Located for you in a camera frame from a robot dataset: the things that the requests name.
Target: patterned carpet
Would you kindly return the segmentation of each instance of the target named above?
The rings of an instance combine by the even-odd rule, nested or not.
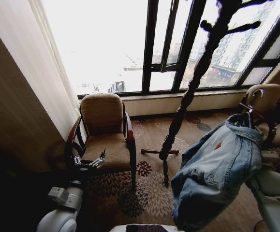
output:
[[[229,115],[231,112],[223,111],[192,112],[185,116],[173,144],[173,149],[180,153],[168,157],[170,178],[180,168],[181,153]],[[78,216],[77,231],[107,232],[116,225],[131,223],[174,225],[171,188],[163,184],[162,161],[158,154],[142,155],[140,152],[141,148],[160,149],[171,121],[171,117],[132,121],[137,150],[136,192],[130,191],[130,172],[91,177]],[[280,162],[274,163],[274,169],[280,172]],[[251,232],[261,219],[252,193],[243,185],[235,201],[202,231]],[[258,231],[268,230],[261,223]]]

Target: chair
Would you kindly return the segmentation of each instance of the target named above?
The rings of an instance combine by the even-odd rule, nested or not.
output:
[[[105,163],[97,174],[131,170],[132,189],[135,189],[135,141],[120,97],[113,93],[89,94],[82,99],[80,111],[81,117],[73,126],[65,148],[67,167],[72,168],[77,157],[73,155],[73,148],[83,160],[95,160],[105,147]],[[85,143],[81,137],[81,120],[88,135]]]
[[[264,134],[269,135],[269,127],[264,123],[264,118],[272,123],[278,123],[276,126],[276,135],[268,140],[265,144],[266,147],[280,146],[280,85],[265,84],[254,85],[248,89],[245,97],[242,99],[239,107],[239,112],[246,109],[253,108],[257,114],[254,114],[255,126]]]

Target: wooden coat rack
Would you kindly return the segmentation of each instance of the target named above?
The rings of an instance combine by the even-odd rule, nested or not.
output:
[[[171,151],[172,145],[175,140],[182,122],[184,115],[187,111],[187,107],[193,100],[194,92],[200,85],[201,77],[206,73],[211,63],[212,55],[214,50],[218,47],[220,40],[227,34],[243,32],[249,29],[255,29],[260,26],[260,21],[256,21],[252,24],[245,24],[243,26],[228,29],[228,23],[230,22],[232,16],[238,11],[238,9],[248,7],[251,5],[258,5],[265,3],[268,0],[250,0],[248,2],[242,3],[242,0],[217,0],[217,6],[219,8],[219,17],[214,26],[208,23],[206,20],[203,20],[200,24],[200,27],[209,33],[208,42],[205,47],[205,51],[196,64],[193,72],[193,78],[189,82],[188,89],[184,93],[180,107],[177,109],[175,117],[170,125],[169,133],[164,139],[164,143],[160,151],[144,150],[141,152],[147,153],[159,153],[159,158],[163,161],[163,174],[164,174],[164,184],[169,186],[169,177],[168,177],[168,165],[167,158],[168,155],[173,153]]]

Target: red patch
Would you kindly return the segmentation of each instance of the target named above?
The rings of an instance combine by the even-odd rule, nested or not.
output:
[[[215,147],[214,151],[221,147],[221,143],[222,143],[222,141],[219,144],[217,144],[217,146]]]

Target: chair backrest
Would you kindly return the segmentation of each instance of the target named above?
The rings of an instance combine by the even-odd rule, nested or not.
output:
[[[123,105],[114,93],[89,94],[81,101],[89,135],[122,133]]]
[[[262,97],[260,91],[253,96],[253,93],[260,89],[264,90]],[[267,115],[270,114],[277,106],[277,102],[280,98],[280,85],[254,85],[249,88],[247,94],[246,105],[251,103],[256,111],[263,115]]]

